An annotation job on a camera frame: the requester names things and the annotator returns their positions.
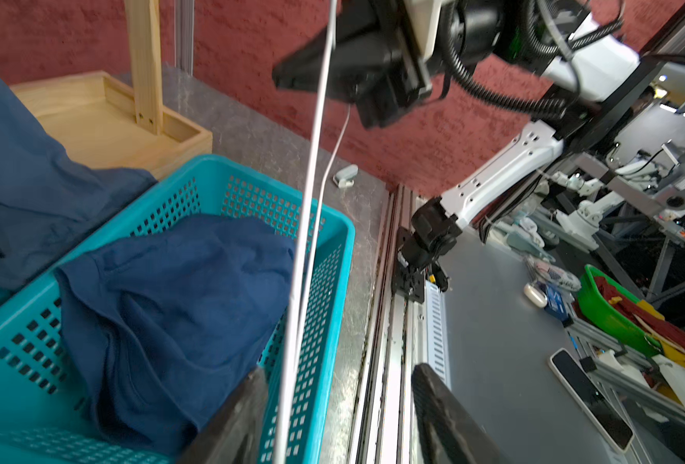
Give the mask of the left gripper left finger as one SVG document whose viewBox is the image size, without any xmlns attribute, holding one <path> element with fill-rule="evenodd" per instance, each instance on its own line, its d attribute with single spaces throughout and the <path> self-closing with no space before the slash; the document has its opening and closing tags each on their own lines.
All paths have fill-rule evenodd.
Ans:
<svg viewBox="0 0 685 464">
<path fill-rule="evenodd" d="M 264 370 L 256 367 L 234 389 L 178 463 L 256 463 L 268 401 Z"/>
</svg>

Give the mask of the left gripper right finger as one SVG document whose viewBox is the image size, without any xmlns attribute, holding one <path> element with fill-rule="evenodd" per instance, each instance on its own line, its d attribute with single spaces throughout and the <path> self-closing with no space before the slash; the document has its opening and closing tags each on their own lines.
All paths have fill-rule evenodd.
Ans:
<svg viewBox="0 0 685 464">
<path fill-rule="evenodd" d="M 509 461 L 430 365 L 420 363 L 414 367 L 411 388 L 423 462 Z"/>
</svg>

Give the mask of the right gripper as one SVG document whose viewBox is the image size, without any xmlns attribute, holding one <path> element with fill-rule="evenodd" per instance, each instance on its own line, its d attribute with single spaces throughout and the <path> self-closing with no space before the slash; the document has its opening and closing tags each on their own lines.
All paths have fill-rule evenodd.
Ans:
<svg viewBox="0 0 685 464">
<path fill-rule="evenodd" d="M 279 90 L 314 92 L 327 30 L 272 70 Z M 357 108 L 364 128 L 398 122 L 431 94 L 431 78 L 402 1 L 346 1 L 336 19 L 327 97 Z"/>
</svg>

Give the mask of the white wire hanger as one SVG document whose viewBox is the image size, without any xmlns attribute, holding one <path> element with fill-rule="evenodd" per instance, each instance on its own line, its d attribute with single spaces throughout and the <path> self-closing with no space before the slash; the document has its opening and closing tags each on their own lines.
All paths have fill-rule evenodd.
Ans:
<svg viewBox="0 0 685 464">
<path fill-rule="evenodd" d="M 292 400 L 297 375 L 296 363 L 298 355 L 296 354 L 296 342 L 301 317 L 306 249 L 330 64 L 336 41 L 337 12 L 338 3 L 336 1 L 331 1 L 329 3 L 328 23 L 325 32 L 319 77 L 317 78 L 317 97 L 315 98 L 315 114 L 311 132 L 311 145 L 307 159 L 306 178 L 297 229 L 290 297 L 288 298 L 288 308 L 286 309 L 283 370 L 280 380 L 275 443 L 272 454 L 272 461 L 274 463 L 284 463 L 286 461 L 286 450 L 288 449 Z"/>
</svg>

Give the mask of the navy blue t-shirt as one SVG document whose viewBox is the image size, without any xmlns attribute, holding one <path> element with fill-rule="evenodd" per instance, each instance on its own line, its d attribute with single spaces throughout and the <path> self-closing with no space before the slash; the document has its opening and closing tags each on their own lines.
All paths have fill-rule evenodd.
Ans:
<svg viewBox="0 0 685 464">
<path fill-rule="evenodd" d="M 61 338 L 99 434 L 180 454 L 257 367 L 294 251 L 257 218 L 197 214 L 60 266 Z"/>
</svg>

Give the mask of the grey-blue t-shirt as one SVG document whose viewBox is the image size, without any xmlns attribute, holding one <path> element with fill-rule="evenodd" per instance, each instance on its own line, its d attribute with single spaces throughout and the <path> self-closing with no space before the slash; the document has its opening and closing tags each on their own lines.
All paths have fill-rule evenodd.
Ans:
<svg viewBox="0 0 685 464">
<path fill-rule="evenodd" d="M 0 289 L 28 284 L 155 182 L 73 162 L 0 79 Z"/>
</svg>

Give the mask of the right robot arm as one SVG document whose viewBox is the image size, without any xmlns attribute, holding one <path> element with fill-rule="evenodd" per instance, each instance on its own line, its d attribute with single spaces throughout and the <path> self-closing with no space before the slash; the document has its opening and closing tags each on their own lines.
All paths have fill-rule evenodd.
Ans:
<svg viewBox="0 0 685 464">
<path fill-rule="evenodd" d="M 367 129 L 433 102 L 433 79 L 524 114 L 520 134 L 402 230 L 392 284 L 421 300 L 441 256 L 469 226 L 487 237 L 529 195 L 538 170 L 598 143 L 632 104 L 638 54 L 618 41 L 624 17 L 599 24 L 583 1 L 350 1 L 327 28 L 275 65 L 279 89 L 355 106 Z"/>
</svg>

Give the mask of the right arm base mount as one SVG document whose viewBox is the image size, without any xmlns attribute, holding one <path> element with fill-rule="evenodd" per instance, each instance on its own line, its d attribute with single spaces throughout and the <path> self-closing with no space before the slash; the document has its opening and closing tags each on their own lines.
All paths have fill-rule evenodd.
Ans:
<svg viewBox="0 0 685 464">
<path fill-rule="evenodd" d="M 427 258 L 424 265 L 420 267 L 415 265 L 415 258 L 421 249 L 413 234 L 402 226 L 397 231 L 396 245 L 392 286 L 397 294 L 404 296 L 410 302 L 423 304 L 426 297 L 426 283 L 434 284 L 441 292 L 449 290 L 450 278 L 437 259 Z"/>
</svg>

